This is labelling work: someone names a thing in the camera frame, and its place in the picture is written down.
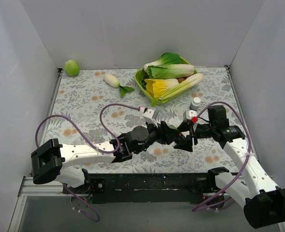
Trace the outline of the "green pill bottle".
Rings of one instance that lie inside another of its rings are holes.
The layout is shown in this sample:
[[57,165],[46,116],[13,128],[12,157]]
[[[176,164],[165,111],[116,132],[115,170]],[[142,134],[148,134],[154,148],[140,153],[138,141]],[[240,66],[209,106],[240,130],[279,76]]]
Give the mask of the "green pill bottle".
[[168,125],[169,131],[172,132],[179,132],[179,130],[174,125]]

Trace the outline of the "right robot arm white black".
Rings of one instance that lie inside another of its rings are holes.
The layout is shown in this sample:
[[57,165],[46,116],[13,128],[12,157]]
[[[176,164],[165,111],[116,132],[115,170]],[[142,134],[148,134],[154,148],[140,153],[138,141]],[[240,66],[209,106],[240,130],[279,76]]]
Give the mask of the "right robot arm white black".
[[217,141],[238,168],[233,175],[224,167],[210,169],[206,180],[207,188],[217,192],[193,211],[216,208],[209,202],[222,193],[243,209],[248,223],[255,229],[285,222],[285,188],[273,181],[260,165],[255,154],[251,153],[251,140],[238,126],[231,126],[222,105],[208,107],[209,122],[198,124],[196,111],[183,114],[183,122],[178,126],[180,132],[188,131],[176,149],[192,151],[198,139],[212,138]]

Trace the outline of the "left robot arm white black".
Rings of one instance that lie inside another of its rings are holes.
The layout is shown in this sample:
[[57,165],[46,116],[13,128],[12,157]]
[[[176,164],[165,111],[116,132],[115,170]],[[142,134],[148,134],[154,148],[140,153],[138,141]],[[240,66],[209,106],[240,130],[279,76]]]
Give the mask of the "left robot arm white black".
[[58,181],[79,193],[86,193],[90,189],[90,181],[86,178],[86,171],[78,168],[79,165],[124,162],[155,142],[169,145],[178,136],[177,129],[161,122],[157,126],[137,126],[117,139],[97,144],[95,148],[60,144],[58,139],[50,139],[31,154],[33,183],[41,185]]

